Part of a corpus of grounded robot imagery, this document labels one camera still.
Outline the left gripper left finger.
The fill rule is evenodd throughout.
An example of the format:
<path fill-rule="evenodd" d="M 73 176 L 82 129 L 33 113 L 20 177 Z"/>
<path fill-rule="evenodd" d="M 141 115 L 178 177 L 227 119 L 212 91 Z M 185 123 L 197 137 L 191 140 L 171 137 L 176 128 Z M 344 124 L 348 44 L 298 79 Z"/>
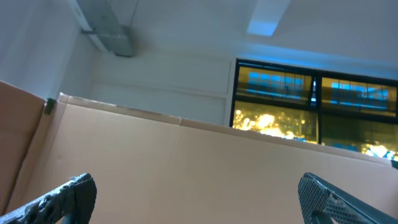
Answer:
<path fill-rule="evenodd" d="M 7 224 L 89 223 L 95 208 L 97 188 L 89 173 L 1 216 Z"/>

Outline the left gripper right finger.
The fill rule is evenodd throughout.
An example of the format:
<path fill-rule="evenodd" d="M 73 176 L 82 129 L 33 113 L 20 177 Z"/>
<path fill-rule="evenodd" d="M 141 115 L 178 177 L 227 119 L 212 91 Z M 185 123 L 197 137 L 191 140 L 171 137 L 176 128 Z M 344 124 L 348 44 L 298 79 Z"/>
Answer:
<path fill-rule="evenodd" d="M 298 197 L 305 224 L 397 223 L 392 216 L 310 172 L 298 183 Z"/>

